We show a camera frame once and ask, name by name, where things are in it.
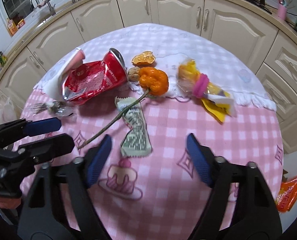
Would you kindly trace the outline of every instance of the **cabinet handle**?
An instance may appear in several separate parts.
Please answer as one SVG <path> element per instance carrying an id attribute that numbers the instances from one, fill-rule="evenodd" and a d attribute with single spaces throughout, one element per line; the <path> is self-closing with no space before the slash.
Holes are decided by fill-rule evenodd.
<path id="1" fill-rule="evenodd" d="M 76 22 L 78 23 L 78 25 L 80 26 L 81 32 L 84 31 L 82 24 L 80 23 L 80 19 L 76 18 Z"/>
<path id="2" fill-rule="evenodd" d="M 204 18 L 204 28 L 203 30 L 206 31 L 207 29 L 207 23 L 208 23 L 208 14 L 210 13 L 210 10 L 209 9 L 206 9 L 205 10 L 205 18 Z"/>
<path id="3" fill-rule="evenodd" d="M 278 94 L 276 94 L 276 92 L 274 91 L 273 88 L 270 88 L 271 92 L 277 97 L 278 100 L 282 101 L 283 103 L 285 103 L 285 99 L 280 98 Z"/>
<path id="4" fill-rule="evenodd" d="M 32 56 L 30 56 L 30 60 L 32 60 L 33 64 L 37 67 L 40 68 L 40 66 L 38 65 L 38 63 L 35 62 L 34 58 Z"/>
<path id="5" fill-rule="evenodd" d="M 290 64 L 290 66 L 295 70 L 295 72 L 297 73 L 297 69 L 296 69 L 296 67 L 293 65 L 293 63 L 292 63 L 292 62 L 289 62 L 289 64 Z"/>
<path id="6" fill-rule="evenodd" d="M 145 10 L 146 10 L 146 13 L 149 15 L 148 0 L 145 0 Z"/>
<path id="7" fill-rule="evenodd" d="M 42 59 L 39 58 L 39 56 L 36 54 L 36 52 L 33 52 L 33 55 L 35 56 L 35 58 L 38 60 L 38 62 L 43 65 L 44 62 L 42 61 Z"/>
<path id="8" fill-rule="evenodd" d="M 200 28 L 200 17 L 201 17 L 201 7 L 199 6 L 197 8 L 197 14 L 196 14 L 196 28 Z"/>

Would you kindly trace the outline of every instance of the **pink checkered tablecloth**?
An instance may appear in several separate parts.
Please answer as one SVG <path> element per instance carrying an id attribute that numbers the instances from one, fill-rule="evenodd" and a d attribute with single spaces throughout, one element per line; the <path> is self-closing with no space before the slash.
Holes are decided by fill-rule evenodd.
<path id="1" fill-rule="evenodd" d="M 71 135 L 76 146 L 81 145 L 117 115 L 115 96 L 139 97 L 130 90 L 101 94 L 80 106 L 75 116 L 63 119 L 60 131 L 24 138 L 15 148 L 19 144 L 61 133 Z M 26 105 L 50 100 L 41 90 L 34 90 Z M 133 192 L 123 195 L 114 192 L 106 183 L 109 170 L 118 166 L 120 143 L 129 131 L 123 120 L 106 132 L 112 137 L 113 148 L 99 183 L 89 189 L 95 210 L 113 240 L 188 239 L 210 194 L 210 189 L 199 180 L 185 152 L 189 133 L 194 133 L 200 144 L 210 147 L 215 155 L 221 155 L 232 163 L 246 165 L 249 161 L 256 162 L 273 197 L 277 196 L 282 178 L 283 152 L 274 111 L 237 106 L 237 117 L 226 117 L 221 125 L 193 101 L 179 103 L 169 98 L 145 99 L 141 105 L 153 151 L 148 157 L 130 159 L 132 172 L 136 174 Z M 22 117 L 41 120 L 50 116 L 46 112 L 32 116 L 25 108 Z M 76 156 L 84 156 L 87 149 L 97 145 L 103 136 L 81 150 L 75 148 L 71 154 L 56 158 L 52 165 L 65 164 Z M 21 190 L 24 195 L 34 176 L 32 174 L 23 180 Z M 62 193 L 70 226 L 78 229 L 66 185 L 63 185 Z M 231 201 L 221 228 L 230 224 L 236 194 L 237 188 L 232 185 Z"/>

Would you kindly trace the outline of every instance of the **plant stem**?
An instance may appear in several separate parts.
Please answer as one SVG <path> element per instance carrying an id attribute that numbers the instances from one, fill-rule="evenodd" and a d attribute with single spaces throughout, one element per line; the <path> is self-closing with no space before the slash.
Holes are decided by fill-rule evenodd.
<path id="1" fill-rule="evenodd" d="M 130 110 L 133 106 L 137 105 L 139 102 L 141 102 L 149 93 L 149 89 L 145 91 L 145 93 L 137 99 L 135 102 L 130 104 L 129 106 L 125 107 L 111 122 L 109 122 L 104 128 L 102 128 L 96 135 L 94 135 L 91 139 L 86 140 L 82 145 L 78 147 L 78 149 L 83 148 L 85 145 L 88 145 L 91 141 L 95 140 L 100 136 L 102 133 L 104 133 L 108 128 L 111 127 L 112 124 L 114 124 L 117 120 L 119 120 L 124 114 L 127 113 L 128 110 Z"/>

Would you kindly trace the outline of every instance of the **red can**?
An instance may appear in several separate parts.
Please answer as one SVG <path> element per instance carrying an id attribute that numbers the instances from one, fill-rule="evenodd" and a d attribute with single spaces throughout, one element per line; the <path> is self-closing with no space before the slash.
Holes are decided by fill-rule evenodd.
<path id="1" fill-rule="evenodd" d="M 90 98 L 127 82 L 121 53 L 114 48 L 101 61 L 80 65 L 64 79 L 62 93 L 66 101 L 82 105 Z"/>

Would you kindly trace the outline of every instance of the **floor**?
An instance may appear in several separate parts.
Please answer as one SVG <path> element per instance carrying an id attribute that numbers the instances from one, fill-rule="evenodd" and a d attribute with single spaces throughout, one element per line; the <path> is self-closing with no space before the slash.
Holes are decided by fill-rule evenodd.
<path id="1" fill-rule="evenodd" d="M 288 171 L 287 178 L 297 175 L 297 152 L 284 155 L 284 169 Z M 281 213 L 281 223 L 283 232 L 293 223 L 297 217 L 297 201 L 289 212 Z"/>

